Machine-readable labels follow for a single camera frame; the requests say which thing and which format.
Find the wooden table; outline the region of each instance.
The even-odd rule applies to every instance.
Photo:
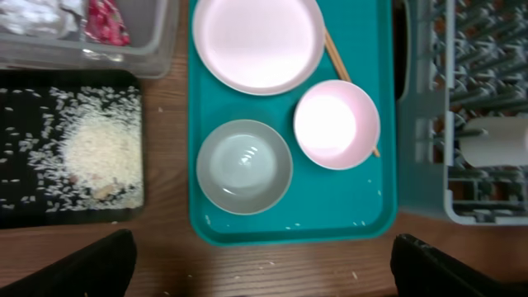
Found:
[[[400,214],[384,236],[365,241],[219,248],[198,238],[187,216],[187,11],[183,1],[172,71],[144,82],[149,193],[143,214],[129,223],[3,230],[0,285],[121,228],[133,230],[139,249],[128,296],[392,295],[389,259],[399,233],[500,281],[528,280],[528,228],[465,227]]]

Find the gray dish rack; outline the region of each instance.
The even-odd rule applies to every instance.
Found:
[[[457,139],[481,116],[528,116],[528,5],[407,0],[398,100],[400,207],[458,224],[528,225],[528,168],[472,168]]]

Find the white cup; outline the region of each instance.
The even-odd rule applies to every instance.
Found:
[[[473,167],[528,165],[528,119],[487,117],[471,120],[465,130],[487,131],[460,139],[460,151]]]

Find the plastic bin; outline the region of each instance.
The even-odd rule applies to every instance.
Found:
[[[141,78],[161,78],[171,68],[179,0],[117,0],[131,45],[13,35],[0,29],[0,68],[119,68]]]

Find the pink bowl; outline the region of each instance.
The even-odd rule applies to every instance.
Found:
[[[311,87],[294,116],[295,138],[318,165],[345,170],[363,163],[380,139],[380,115],[372,99],[350,82]]]

